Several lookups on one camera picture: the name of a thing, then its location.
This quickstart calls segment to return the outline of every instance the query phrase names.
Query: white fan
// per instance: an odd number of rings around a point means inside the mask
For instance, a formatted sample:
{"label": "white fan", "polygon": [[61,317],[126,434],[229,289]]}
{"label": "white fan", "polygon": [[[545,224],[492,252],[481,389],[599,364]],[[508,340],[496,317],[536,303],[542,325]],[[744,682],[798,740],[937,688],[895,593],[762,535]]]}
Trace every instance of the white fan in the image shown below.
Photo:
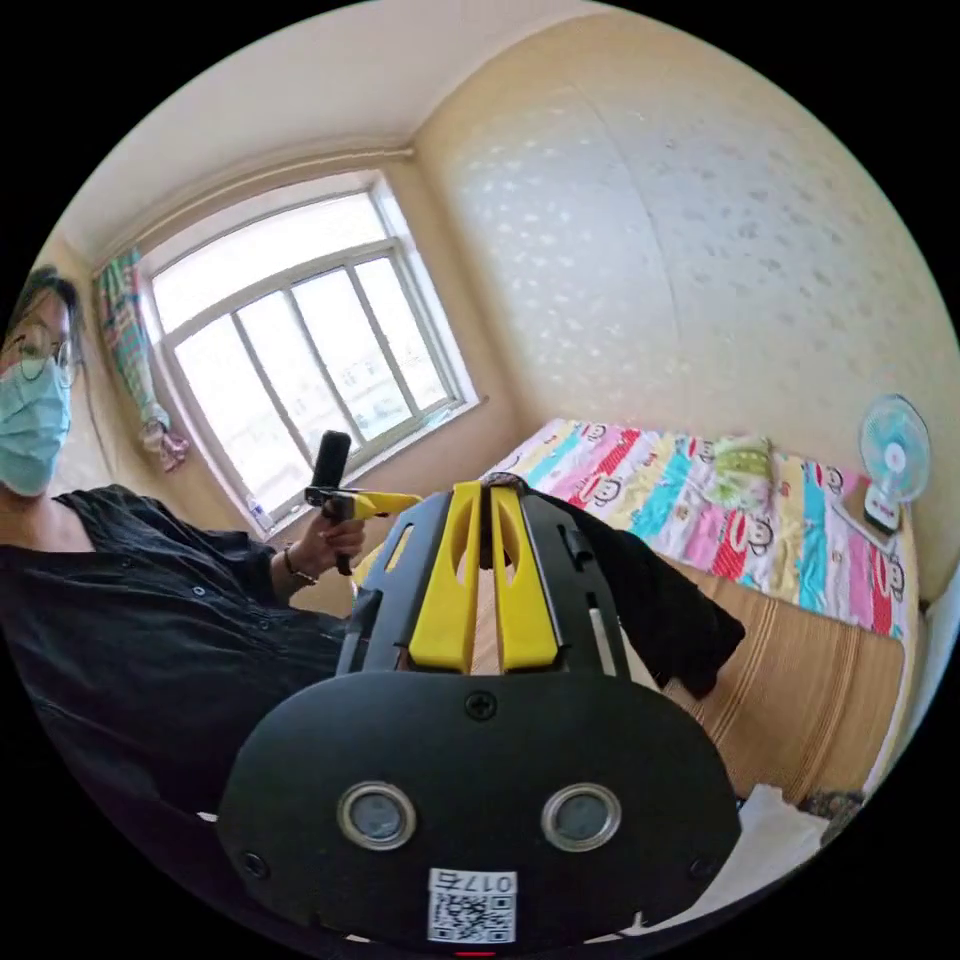
{"label": "white fan", "polygon": [[881,397],[860,426],[860,455],[870,477],[863,512],[886,534],[900,529],[900,504],[915,500],[930,477],[930,437],[920,414],[899,394]]}

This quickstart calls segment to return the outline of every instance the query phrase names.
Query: woman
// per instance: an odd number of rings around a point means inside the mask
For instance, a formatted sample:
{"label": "woman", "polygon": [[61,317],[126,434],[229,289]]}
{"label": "woman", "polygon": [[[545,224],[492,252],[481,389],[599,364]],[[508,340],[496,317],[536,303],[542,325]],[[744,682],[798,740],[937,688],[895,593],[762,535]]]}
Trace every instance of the woman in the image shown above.
{"label": "woman", "polygon": [[[74,285],[43,267],[0,329],[0,630],[45,729],[104,811],[249,921],[244,911],[260,911],[197,814],[216,812],[256,723],[334,674],[343,622],[289,600],[337,554],[360,553],[363,525],[331,529],[318,513],[276,552],[119,486],[50,496],[82,322]],[[277,935],[278,921],[261,919]]]}

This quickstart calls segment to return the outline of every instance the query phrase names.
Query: curtain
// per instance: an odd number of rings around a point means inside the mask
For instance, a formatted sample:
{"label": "curtain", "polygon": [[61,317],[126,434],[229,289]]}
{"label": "curtain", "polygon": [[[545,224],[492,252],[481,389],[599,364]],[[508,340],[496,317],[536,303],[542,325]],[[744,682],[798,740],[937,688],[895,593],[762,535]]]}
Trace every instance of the curtain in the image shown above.
{"label": "curtain", "polygon": [[116,257],[96,277],[100,328],[127,392],[140,411],[140,442],[169,473],[183,463],[190,443],[170,428],[170,416],[157,402],[150,371],[150,340],[143,323],[140,254]]}

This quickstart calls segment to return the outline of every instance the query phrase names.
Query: surgical mask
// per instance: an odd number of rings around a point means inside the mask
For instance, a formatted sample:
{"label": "surgical mask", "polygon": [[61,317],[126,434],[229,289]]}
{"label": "surgical mask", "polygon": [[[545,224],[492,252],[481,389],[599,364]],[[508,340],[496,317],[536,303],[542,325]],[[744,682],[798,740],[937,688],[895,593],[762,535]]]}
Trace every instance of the surgical mask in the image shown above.
{"label": "surgical mask", "polygon": [[70,431],[70,386],[53,360],[23,358],[0,375],[0,484],[43,493]]}

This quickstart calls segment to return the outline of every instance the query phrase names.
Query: hand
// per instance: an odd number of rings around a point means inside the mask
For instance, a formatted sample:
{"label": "hand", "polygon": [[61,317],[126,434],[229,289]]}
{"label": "hand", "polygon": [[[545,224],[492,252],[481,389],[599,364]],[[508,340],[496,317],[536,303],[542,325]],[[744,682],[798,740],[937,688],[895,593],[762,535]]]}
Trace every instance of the hand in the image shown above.
{"label": "hand", "polygon": [[334,525],[319,510],[314,514],[306,533],[290,547],[294,569],[317,578],[337,565],[337,555],[356,559],[363,550],[362,520],[344,520]]}

